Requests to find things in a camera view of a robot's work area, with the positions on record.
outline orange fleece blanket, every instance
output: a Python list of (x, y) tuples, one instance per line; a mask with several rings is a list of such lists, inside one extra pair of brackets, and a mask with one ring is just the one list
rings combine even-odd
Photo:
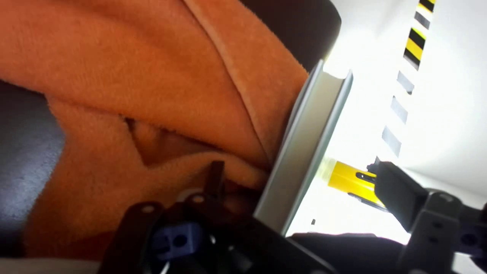
[(262, 189), (307, 77), (237, 0), (0, 0), (0, 33), (0, 78), (66, 134), (28, 256), (100, 259), (130, 205), (170, 206), (214, 160)]

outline gray upholstery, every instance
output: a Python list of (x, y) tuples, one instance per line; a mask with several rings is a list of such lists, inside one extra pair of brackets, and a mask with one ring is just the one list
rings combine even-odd
[[(338, 36), (341, 20), (328, 0), (241, 2), (308, 71)], [(0, 82), (0, 256), (22, 254), (26, 217), (49, 179), (63, 141), (42, 95)]]

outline dark leather seat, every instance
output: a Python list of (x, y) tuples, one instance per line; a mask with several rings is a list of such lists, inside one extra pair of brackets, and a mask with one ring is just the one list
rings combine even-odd
[[(307, 71), (332, 48), (341, 19), (329, 0), (241, 0)], [(0, 82), (0, 256), (21, 256), (27, 215), (64, 135), (37, 93)]]

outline orange fabric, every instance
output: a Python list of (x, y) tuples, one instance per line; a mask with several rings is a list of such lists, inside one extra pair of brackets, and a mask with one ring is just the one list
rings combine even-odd
[(213, 160), (260, 190), (307, 74), (237, 0), (0, 0), (0, 78), (66, 134), (29, 256), (100, 259), (124, 211), (170, 206)]

